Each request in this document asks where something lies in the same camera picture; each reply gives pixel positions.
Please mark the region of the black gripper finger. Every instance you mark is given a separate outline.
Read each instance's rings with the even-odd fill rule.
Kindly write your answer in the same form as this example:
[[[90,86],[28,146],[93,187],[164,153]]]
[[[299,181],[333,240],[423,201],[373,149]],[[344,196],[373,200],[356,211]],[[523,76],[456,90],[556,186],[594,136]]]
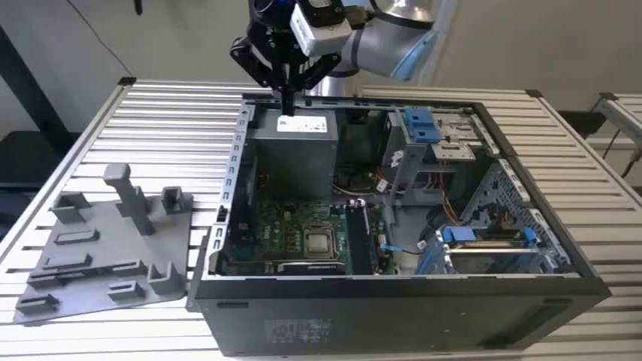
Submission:
[[[300,67],[308,61],[308,57],[300,55],[292,58],[288,64],[288,115],[293,115],[295,93],[303,89],[312,89],[321,78],[335,69],[340,60],[339,53],[325,54],[301,71]]]
[[[264,88],[269,87],[279,93],[281,114],[289,115],[289,91],[287,90],[284,82],[283,68],[269,68],[260,61],[247,37],[239,37],[232,41],[229,56],[255,80],[256,84]]]

